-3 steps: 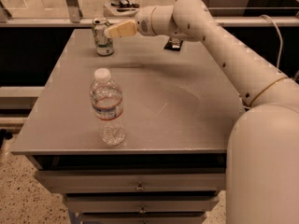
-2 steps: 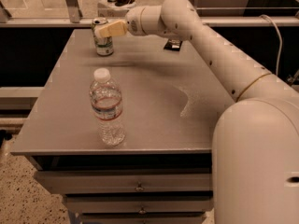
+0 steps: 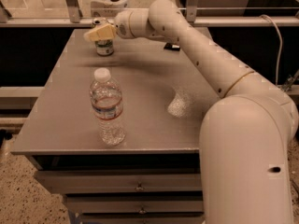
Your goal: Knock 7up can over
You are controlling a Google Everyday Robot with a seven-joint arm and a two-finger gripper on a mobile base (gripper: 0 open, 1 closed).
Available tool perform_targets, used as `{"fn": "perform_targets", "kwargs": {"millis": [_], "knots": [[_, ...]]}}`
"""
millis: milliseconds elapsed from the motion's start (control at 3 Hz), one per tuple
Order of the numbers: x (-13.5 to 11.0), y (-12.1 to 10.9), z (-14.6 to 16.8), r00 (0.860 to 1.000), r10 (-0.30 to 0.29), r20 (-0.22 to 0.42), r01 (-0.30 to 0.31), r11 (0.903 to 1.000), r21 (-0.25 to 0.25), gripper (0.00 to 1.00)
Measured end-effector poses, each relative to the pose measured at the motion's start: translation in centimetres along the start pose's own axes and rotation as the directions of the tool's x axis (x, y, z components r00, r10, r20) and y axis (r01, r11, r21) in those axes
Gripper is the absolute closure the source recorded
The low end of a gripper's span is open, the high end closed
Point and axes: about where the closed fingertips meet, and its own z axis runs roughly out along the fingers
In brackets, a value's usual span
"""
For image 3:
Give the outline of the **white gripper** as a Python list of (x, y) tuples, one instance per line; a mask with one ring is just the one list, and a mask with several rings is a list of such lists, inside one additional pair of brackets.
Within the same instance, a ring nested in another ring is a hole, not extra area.
[(117, 14), (114, 18), (114, 26), (110, 23), (96, 25), (94, 28), (86, 32), (83, 37), (86, 41), (100, 41), (113, 39), (117, 35), (124, 39), (133, 39), (134, 35), (130, 29), (130, 17), (132, 12), (124, 10)]

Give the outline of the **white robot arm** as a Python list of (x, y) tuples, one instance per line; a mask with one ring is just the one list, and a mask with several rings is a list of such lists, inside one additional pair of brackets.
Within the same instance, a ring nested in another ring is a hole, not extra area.
[(124, 10), (88, 41), (164, 37), (180, 46), (220, 99), (199, 134), (206, 224), (293, 224), (288, 145), (298, 129), (292, 98), (193, 28), (169, 0)]

